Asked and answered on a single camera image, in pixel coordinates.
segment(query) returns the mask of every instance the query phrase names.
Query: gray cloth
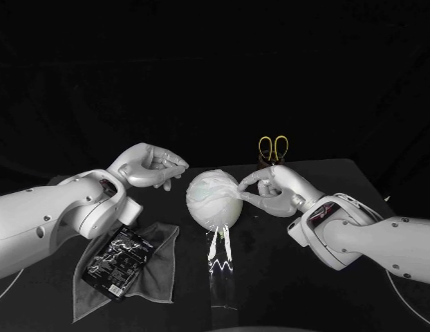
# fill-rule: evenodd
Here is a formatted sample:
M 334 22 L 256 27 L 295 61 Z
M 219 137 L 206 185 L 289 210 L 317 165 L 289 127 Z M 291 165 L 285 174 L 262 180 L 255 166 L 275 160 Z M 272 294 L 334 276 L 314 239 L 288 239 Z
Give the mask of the gray cloth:
M 73 323 L 111 302 L 111 299 L 88 285 L 81 276 L 91 258 L 111 240 L 121 225 L 118 221 L 111 230 L 91 241 L 79 260 L 73 274 Z M 137 231 L 137 234 L 148 240 L 157 249 L 125 295 L 127 297 L 138 295 L 153 302 L 173 303 L 179 232 L 179 226 L 158 222 Z M 124 306 L 127 301 L 130 299 L 125 299 L 118 305 Z

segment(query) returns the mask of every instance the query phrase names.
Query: table surface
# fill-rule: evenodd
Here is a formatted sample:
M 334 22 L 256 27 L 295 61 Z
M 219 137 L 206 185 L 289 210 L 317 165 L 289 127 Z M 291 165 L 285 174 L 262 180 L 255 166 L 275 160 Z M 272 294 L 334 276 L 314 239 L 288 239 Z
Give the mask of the table surface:
M 348 159 L 287 163 L 327 194 L 344 192 L 384 218 L 395 215 L 370 181 Z M 130 297 L 109 303 L 81 321 L 73 320 L 73 271 L 89 240 L 72 238 L 53 256 L 30 266 L 0 299 L 0 331 L 209 331 L 212 329 L 206 230 L 186 207 L 194 177 L 222 169 L 238 181 L 256 165 L 189 169 L 173 189 L 131 188 L 144 206 L 138 223 L 180 226 L 174 304 Z M 256 185 L 248 189 L 256 193 Z M 361 257 L 344 270 L 333 270 L 310 247 L 287 234 L 299 216 L 271 216 L 245 202 L 232 227 L 232 254 L 240 326 L 288 326 L 328 331 L 430 331 L 413 315 L 390 285 L 386 270 Z M 6 289 L 14 276 L 0 281 Z

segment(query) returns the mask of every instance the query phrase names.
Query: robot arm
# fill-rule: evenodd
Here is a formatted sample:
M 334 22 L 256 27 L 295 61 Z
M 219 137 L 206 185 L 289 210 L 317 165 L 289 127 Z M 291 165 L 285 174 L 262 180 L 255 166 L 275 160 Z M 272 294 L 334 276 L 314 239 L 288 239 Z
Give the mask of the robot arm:
M 399 277 L 430 284 L 430 220 L 399 216 L 383 219 L 348 195 L 317 193 L 285 166 L 258 172 L 240 182 L 240 189 L 268 180 L 282 194 L 262 198 L 245 193 L 245 200 L 274 215 L 279 211 L 292 211 L 294 215 L 292 207 L 298 207 L 302 216 L 289 224 L 288 234 L 301 246 L 311 247 L 331 268 L 341 270 L 366 255 Z
M 76 235 L 96 238 L 118 220 L 131 225 L 143 207 L 127 189 L 164 184 L 187 167 L 173 152 L 141 143 L 107 171 L 0 196 L 0 279 L 50 256 Z

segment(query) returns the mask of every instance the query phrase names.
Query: scissor handle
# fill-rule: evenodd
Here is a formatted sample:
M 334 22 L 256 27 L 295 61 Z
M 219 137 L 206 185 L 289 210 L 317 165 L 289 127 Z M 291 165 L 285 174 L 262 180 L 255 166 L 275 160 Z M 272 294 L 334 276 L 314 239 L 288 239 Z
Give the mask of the scissor handle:
M 271 154 L 268 155 L 268 157 L 263 155 L 262 148 L 261 148 L 261 144 L 262 144 L 263 139 L 268 139 L 271 141 Z M 268 159 L 271 161 L 271 158 L 272 158 L 272 139 L 268 136 L 263 136 L 261 138 L 261 142 L 258 143 L 258 151 L 261 151 L 261 155 L 265 157 L 265 159 Z
M 287 152 L 288 152 L 288 138 L 285 136 L 278 136 L 275 138 L 275 158 L 276 158 L 276 161 L 278 161 L 276 141 L 278 141 L 279 138 L 285 138 L 285 141 L 287 141 L 287 150 L 285 150 L 285 153 L 284 153 L 282 157 L 287 155 Z

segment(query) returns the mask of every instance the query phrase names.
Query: scissors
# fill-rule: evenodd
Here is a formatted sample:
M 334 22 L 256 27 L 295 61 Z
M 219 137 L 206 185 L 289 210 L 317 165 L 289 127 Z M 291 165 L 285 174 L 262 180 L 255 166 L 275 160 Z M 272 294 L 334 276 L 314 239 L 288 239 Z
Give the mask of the scissors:
M 288 152 L 288 138 L 287 138 L 285 136 L 278 136 L 278 137 L 275 138 L 275 158 L 276 158 L 276 160 L 278 160 L 276 141 L 279 140 L 279 138 L 285 138 L 285 141 L 287 141 L 287 150 L 285 150 L 285 153 L 284 153 L 284 155 L 281 156 L 281 158 L 287 155 L 287 152 Z M 262 153 L 262 148 L 261 148 L 261 144 L 262 144 L 262 140 L 263 140 L 263 139 L 268 139 L 268 140 L 271 141 L 271 154 L 269 154 L 268 157 L 263 155 L 263 153 Z M 268 161 L 271 161 L 271 159 L 272 159 L 272 153 L 274 153 L 274 144 L 272 144 L 272 139 L 271 139 L 268 136 L 263 136 L 263 137 L 261 138 L 261 142 L 258 143 L 258 149 L 259 149 L 259 151 L 261 151 L 261 155 L 263 156 L 263 158 L 268 159 Z

